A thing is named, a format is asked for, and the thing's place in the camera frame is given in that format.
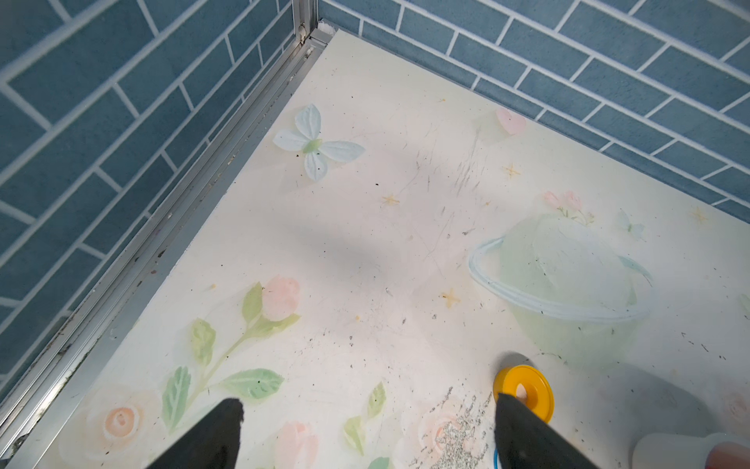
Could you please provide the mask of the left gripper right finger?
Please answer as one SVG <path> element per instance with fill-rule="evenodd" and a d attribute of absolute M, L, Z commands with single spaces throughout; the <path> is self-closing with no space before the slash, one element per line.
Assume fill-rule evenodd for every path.
<path fill-rule="evenodd" d="M 494 441 L 498 468 L 596 468 L 583 453 L 511 395 L 497 394 Z"/>

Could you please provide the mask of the small yellow tape roll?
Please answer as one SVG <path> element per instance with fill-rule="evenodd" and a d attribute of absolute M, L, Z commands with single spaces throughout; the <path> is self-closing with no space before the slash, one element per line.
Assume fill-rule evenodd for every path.
<path fill-rule="evenodd" d="M 501 394 L 515 397 L 545 423 L 553 419 L 556 403 L 552 386 L 535 367 L 516 365 L 501 369 L 493 383 L 496 401 Z"/>

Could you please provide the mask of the white plastic storage box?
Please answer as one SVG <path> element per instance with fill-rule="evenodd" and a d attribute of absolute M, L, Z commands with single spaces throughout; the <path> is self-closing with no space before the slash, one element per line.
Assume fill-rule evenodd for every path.
<path fill-rule="evenodd" d="M 638 441 L 632 468 L 748 468 L 749 443 L 725 433 L 706 437 L 655 433 Z"/>

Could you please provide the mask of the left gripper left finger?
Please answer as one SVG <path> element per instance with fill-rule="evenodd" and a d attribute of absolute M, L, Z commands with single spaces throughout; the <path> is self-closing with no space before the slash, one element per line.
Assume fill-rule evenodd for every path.
<path fill-rule="evenodd" d="M 238 461 L 243 418 L 240 400 L 222 400 L 148 469 L 233 469 Z"/>

